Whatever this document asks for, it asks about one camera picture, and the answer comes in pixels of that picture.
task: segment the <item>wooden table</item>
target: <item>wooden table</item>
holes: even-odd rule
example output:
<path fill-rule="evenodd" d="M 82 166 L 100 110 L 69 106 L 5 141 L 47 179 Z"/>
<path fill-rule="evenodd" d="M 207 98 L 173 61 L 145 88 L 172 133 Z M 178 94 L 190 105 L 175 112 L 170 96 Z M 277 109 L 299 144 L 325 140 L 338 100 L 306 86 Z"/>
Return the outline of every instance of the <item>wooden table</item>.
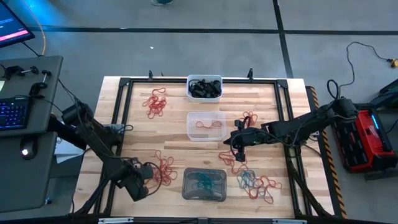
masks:
<path fill-rule="evenodd" d="M 120 77 L 105 77 L 99 95 L 95 118 L 107 124 L 111 122 Z M 305 85 L 302 79 L 288 79 L 289 92 L 294 116 L 310 111 Z M 167 106 L 162 117 L 148 119 L 147 108 L 142 102 L 150 97 L 154 88 L 166 87 L 162 94 L 167 98 Z M 122 98 L 121 113 L 125 95 Z M 285 118 L 287 112 L 282 100 Z M 250 169 L 256 175 L 267 175 L 282 183 L 282 189 L 271 189 L 274 203 L 269 205 L 263 199 L 251 200 L 239 188 L 236 175 L 231 173 L 223 161 L 218 159 L 220 151 L 229 150 L 222 142 L 191 142 L 187 136 L 186 117 L 191 111 L 223 111 L 227 119 L 228 134 L 235 130 L 233 121 L 242 117 L 243 111 L 253 111 L 258 115 L 255 127 L 261 123 L 279 120 L 274 87 L 266 84 L 224 84 L 220 103 L 190 103 L 182 83 L 136 83 L 133 86 L 132 100 L 127 124 L 134 126 L 126 133 L 122 156 L 138 157 L 142 162 L 159 163 L 155 151 L 161 150 L 163 156 L 175 158 L 173 168 L 178 177 L 169 186 L 161 186 L 153 196 L 133 202 L 125 189 L 116 188 L 112 209 L 113 216 L 124 217 L 214 217 L 214 218 L 293 218 L 292 199 L 281 144 L 247 147 Z M 316 142 L 308 145 L 318 149 Z M 308 188 L 329 213 L 333 213 L 328 184 L 322 159 L 310 149 L 302 148 L 302 160 Z M 90 151 L 85 154 L 78 179 L 74 201 L 79 209 L 98 185 L 102 162 Z M 224 202 L 185 200 L 182 198 L 183 172 L 187 167 L 223 169 L 227 172 L 227 198 Z M 297 187 L 300 208 L 304 211 L 301 190 Z M 108 190 L 105 190 L 103 207 Z"/>

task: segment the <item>monitor screen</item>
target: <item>monitor screen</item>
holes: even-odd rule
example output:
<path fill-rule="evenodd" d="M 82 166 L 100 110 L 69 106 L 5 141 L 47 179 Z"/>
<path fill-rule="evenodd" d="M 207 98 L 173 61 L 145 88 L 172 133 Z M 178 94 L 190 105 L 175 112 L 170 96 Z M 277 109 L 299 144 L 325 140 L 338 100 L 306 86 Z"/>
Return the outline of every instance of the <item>monitor screen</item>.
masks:
<path fill-rule="evenodd" d="M 0 0 L 0 48 L 34 38 L 25 24 Z"/>

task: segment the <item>keyboard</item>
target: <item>keyboard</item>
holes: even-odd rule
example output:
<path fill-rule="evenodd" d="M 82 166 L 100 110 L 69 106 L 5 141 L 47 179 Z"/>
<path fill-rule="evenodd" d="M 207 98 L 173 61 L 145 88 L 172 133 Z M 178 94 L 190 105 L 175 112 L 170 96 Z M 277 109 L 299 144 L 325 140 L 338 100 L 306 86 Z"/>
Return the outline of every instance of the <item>keyboard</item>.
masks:
<path fill-rule="evenodd" d="M 0 131 L 26 128 L 29 109 L 28 96 L 0 99 Z"/>

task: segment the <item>gray floor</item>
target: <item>gray floor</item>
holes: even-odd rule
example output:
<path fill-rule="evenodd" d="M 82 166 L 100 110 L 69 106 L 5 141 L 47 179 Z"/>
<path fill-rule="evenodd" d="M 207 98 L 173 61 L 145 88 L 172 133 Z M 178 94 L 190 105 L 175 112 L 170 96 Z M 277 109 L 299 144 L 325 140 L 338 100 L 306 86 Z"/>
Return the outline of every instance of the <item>gray floor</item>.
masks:
<path fill-rule="evenodd" d="M 277 28 L 272 0 L 175 0 L 167 7 L 153 7 L 149 0 L 27 2 L 43 24 L 57 27 Z M 279 0 L 284 28 L 291 30 L 396 30 L 393 21 L 398 14 L 393 10 L 397 4 L 395 0 Z M 35 25 L 20 0 L 13 0 L 9 5 L 26 24 Z M 39 32 L 35 34 L 37 38 L 27 43 L 39 51 L 42 39 Z M 286 77 L 277 34 L 47 32 L 46 36 L 46 54 L 64 56 L 61 79 L 92 108 L 96 106 L 105 75 L 147 75 L 152 70 L 155 75 L 163 72 L 170 76 L 205 73 L 244 77 L 252 67 L 255 77 Z M 345 49 L 350 42 L 371 44 L 382 57 L 398 57 L 396 38 L 387 35 L 286 36 L 294 77 L 304 78 L 307 85 L 314 86 L 321 103 L 332 100 L 326 90 L 328 79 L 334 78 L 340 84 L 351 81 Z M 0 49 L 0 59 L 33 56 L 21 44 Z M 350 58 L 355 66 L 356 81 L 343 87 L 342 95 L 355 102 L 369 101 L 381 87 L 396 79 L 398 70 L 389 68 L 370 49 L 353 45 Z M 70 104 L 62 89 L 58 90 L 55 103 L 61 109 Z M 389 128 L 395 119 L 394 113 L 388 114 L 383 118 L 384 126 Z M 394 138 L 397 132 L 390 133 L 394 145 L 398 145 Z M 348 217 L 396 223 L 398 179 L 365 182 L 362 175 L 349 174 L 343 169 L 335 150 L 333 158 Z M 52 182 L 49 194 L 53 204 L 38 210 L 3 213 L 0 219 L 68 213 L 76 176 Z"/>

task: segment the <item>rubber band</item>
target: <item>rubber band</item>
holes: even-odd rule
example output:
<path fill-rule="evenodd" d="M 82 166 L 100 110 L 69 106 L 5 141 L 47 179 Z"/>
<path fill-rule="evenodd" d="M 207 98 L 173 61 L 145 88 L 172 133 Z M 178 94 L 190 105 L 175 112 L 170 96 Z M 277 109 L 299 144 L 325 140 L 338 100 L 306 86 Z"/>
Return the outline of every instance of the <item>rubber band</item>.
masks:
<path fill-rule="evenodd" d="M 268 204 L 274 203 L 274 198 L 268 191 L 269 188 L 282 188 L 282 184 L 280 182 L 271 180 L 266 175 L 262 175 L 257 178 L 253 170 L 243 170 L 236 176 L 236 178 L 238 180 L 239 187 L 248 193 L 250 199 L 257 199 L 260 196 Z"/>
<path fill-rule="evenodd" d="M 231 172 L 233 174 L 237 174 L 241 171 L 245 171 L 245 170 L 249 169 L 246 165 L 248 162 L 245 160 L 245 162 L 242 162 L 241 166 L 239 166 L 239 168 L 237 170 L 235 170 L 235 157 L 232 155 L 231 151 L 220 152 L 218 154 L 218 158 L 221 159 L 225 163 L 225 165 L 231 167 Z"/>
<path fill-rule="evenodd" d="M 202 121 L 197 121 L 197 123 L 196 123 L 196 127 L 197 128 L 213 129 L 213 128 L 220 128 L 222 126 L 223 126 L 223 123 L 221 123 L 221 121 L 215 121 L 209 127 L 206 127 L 205 124 L 203 124 Z"/>
<path fill-rule="evenodd" d="M 172 180 L 175 180 L 178 176 L 177 171 L 174 171 L 171 165 L 174 163 L 174 157 L 170 156 L 167 159 L 162 158 L 162 152 L 160 150 L 156 150 L 155 157 L 159 160 L 159 169 L 154 167 L 154 177 L 151 180 L 154 180 L 156 183 L 161 182 L 164 186 L 169 186 L 172 183 Z"/>
<path fill-rule="evenodd" d="M 253 111 L 245 111 L 243 112 L 243 118 L 240 118 L 239 120 L 243 121 L 245 117 L 249 116 L 250 117 L 250 123 L 247 121 L 246 126 L 250 127 L 256 124 L 257 119 L 259 118 L 258 115 L 254 114 Z"/>
<path fill-rule="evenodd" d="M 162 97 L 159 99 L 157 95 L 155 95 L 155 92 L 158 93 L 165 93 L 166 88 L 159 88 L 159 89 L 153 89 L 152 90 L 152 96 L 149 97 L 149 99 L 145 102 L 142 103 L 142 106 L 148 106 L 149 111 L 147 111 L 147 115 L 149 119 L 155 118 L 155 115 L 158 116 L 163 116 L 163 108 L 165 108 L 167 102 L 166 102 L 166 97 Z"/>

